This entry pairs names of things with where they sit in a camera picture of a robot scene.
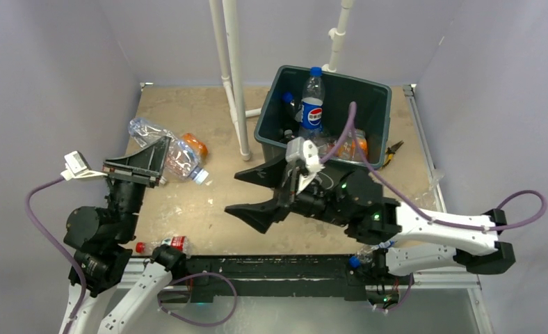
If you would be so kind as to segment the large pepsi bottle blue label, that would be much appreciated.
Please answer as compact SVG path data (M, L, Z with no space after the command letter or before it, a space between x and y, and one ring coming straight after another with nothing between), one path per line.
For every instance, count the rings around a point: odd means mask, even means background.
M321 67L312 67L303 86L300 105L299 135L306 139L317 137L322 131L323 101L325 86Z

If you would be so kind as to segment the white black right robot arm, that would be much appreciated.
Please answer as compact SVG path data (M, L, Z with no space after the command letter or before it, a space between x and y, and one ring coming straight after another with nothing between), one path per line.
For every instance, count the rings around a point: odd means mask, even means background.
M440 267L462 267L477 275L505 273L516 261L512 244L499 240L503 212L458 216L386 198L382 186L360 169L345 173L331 188L318 176L323 166L313 157L278 157L236 173L242 182L273 190L273 197L255 204L230 205L225 211L265 233L289 214L298 214L343 228L344 234L370 246L351 260L378 283L394 276Z

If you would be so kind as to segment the small pepsi bottle blue cap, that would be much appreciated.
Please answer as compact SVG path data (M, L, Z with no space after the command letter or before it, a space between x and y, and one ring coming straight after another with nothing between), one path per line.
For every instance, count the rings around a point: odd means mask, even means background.
M302 122L301 104L296 101L295 97L290 92L282 94L282 102L289 117L296 122Z

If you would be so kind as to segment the clear crushed bottle blue label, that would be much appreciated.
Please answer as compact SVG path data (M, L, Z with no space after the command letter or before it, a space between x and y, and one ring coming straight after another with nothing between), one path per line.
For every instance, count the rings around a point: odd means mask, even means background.
M142 148L162 136L170 137L171 143L165 169L181 180L192 180L196 184L202 184L208 178L209 172L204 169L207 159L201 160L194 150L182 140L182 135L177 136L171 130L140 117L130 120L128 132L130 137Z

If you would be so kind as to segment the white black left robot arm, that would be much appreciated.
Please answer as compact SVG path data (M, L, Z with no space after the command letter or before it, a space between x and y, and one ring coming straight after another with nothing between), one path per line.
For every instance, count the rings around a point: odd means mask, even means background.
M170 142L163 136L134 154L107 159L101 171L89 167L78 151L65 155L64 180L101 177L108 195L105 207L82 206L67 218L63 242L75 252L61 333L123 333L164 287L185 279L185 253L157 246L138 281L104 314L133 253L124 244L135 238L146 189L159 185Z

